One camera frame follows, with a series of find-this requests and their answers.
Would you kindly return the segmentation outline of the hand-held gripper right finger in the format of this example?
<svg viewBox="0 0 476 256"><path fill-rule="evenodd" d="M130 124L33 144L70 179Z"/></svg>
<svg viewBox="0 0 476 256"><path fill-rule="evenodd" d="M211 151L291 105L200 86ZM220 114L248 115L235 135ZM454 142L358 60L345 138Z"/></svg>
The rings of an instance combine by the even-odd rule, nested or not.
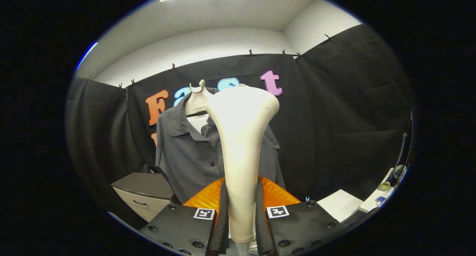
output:
<svg viewBox="0 0 476 256"><path fill-rule="evenodd" d="M323 246L344 232L344 225L316 201L301 202L262 176L255 208L259 255L295 255Z"/></svg>

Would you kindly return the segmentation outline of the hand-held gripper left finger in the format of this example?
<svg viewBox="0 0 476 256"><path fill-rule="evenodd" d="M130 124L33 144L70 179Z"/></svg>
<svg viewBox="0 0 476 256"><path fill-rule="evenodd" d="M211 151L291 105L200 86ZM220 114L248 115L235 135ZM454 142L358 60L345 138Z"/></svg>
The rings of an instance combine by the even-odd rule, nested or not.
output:
<svg viewBox="0 0 476 256"><path fill-rule="evenodd" d="M228 195L224 178L183 205L168 204L141 234L185 255L219 255L228 249Z"/></svg>

